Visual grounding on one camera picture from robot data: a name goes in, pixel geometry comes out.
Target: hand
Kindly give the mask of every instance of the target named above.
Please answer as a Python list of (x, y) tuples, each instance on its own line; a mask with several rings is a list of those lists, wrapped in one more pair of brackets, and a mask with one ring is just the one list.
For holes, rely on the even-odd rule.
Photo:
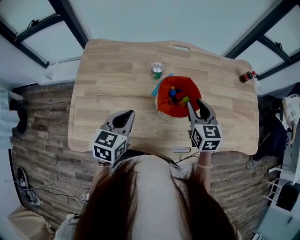
[(294, 142), (293, 140), (291, 140), (290, 142), (287, 142), (287, 143), (285, 144), (285, 145), (286, 145), (286, 147), (289, 147), (289, 146), (291, 146), (293, 142)]

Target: small bottle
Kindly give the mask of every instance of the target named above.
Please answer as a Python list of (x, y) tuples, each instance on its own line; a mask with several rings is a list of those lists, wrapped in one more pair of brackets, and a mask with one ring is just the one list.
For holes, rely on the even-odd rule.
[(240, 81), (242, 83), (245, 83), (245, 82), (253, 79), (253, 76), (255, 76), (255, 75), (256, 75), (255, 71), (252, 71), (252, 72), (248, 71), (248, 72), (246, 72), (246, 73), (244, 73), (243, 75), (240, 76)]

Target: floor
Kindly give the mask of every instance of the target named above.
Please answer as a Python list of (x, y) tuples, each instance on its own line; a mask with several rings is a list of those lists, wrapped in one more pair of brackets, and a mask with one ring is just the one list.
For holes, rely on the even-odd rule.
[[(28, 128), (21, 135), (14, 131), (12, 159), (14, 169), (23, 167), (32, 187), (51, 185), (83, 199), (95, 171), (91, 152), (80, 153), (68, 147), (68, 116), (73, 83), (29, 86), (16, 92), (24, 96)], [(221, 204), (229, 219), (250, 239), (267, 201), (263, 198), (270, 188), (268, 181), (276, 173), (267, 170), (277, 165), (274, 157), (262, 159), (258, 168), (246, 170), (248, 156), (239, 152), (214, 154), (211, 171), (211, 194)], [(57, 229), (69, 213), (81, 210), (79, 203), (51, 188), (36, 189), (43, 204), (34, 208)]]

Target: person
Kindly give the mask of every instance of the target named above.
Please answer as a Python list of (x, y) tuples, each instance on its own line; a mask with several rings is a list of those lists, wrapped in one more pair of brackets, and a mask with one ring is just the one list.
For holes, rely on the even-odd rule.
[[(252, 169), (257, 166), (257, 161), (264, 156), (282, 157), (286, 147), (293, 144), (296, 137), (297, 125), (300, 118), (300, 96), (292, 94), (282, 99), (284, 117), (280, 114), (269, 116), (268, 127), (270, 134), (267, 139), (258, 147), (257, 153), (252, 155), (247, 162), (246, 168)], [(287, 140), (287, 130), (292, 128), (292, 139)]]
[(99, 161), (99, 166), (88, 203), (71, 223), (74, 235), (57, 240), (240, 239), (209, 194), (211, 152), (201, 152), (187, 175), (173, 161), (154, 155), (113, 167)]

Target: white shirt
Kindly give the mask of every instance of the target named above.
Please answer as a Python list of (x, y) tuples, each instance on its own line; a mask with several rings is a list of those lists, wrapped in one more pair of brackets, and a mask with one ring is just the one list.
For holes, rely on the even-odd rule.
[[(292, 124), (298, 124), (300, 118), (300, 96), (298, 94), (292, 94), (288, 97), (285, 97), (285, 102), (287, 105), (287, 117)], [(276, 117), (280, 121), (280, 114), (277, 113)], [(291, 126), (287, 123), (286, 118), (283, 117), (282, 125), (284, 126), (285, 130), (290, 128)]]

